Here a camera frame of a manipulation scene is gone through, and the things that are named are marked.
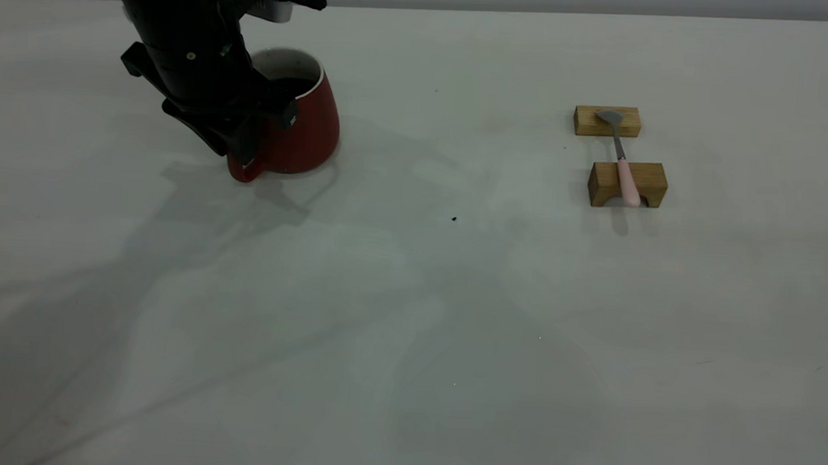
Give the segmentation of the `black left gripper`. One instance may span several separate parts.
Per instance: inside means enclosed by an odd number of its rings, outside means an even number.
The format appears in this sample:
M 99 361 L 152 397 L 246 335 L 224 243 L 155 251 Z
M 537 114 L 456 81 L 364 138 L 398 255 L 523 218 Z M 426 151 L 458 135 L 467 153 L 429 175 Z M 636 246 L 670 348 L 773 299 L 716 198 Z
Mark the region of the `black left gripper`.
M 242 37 L 204 52 L 135 42 L 120 59 L 132 76 L 159 90 L 165 113 L 243 168 L 258 154 L 264 118 L 282 129 L 297 122 L 297 101 L 283 98 L 281 85 L 255 69 Z

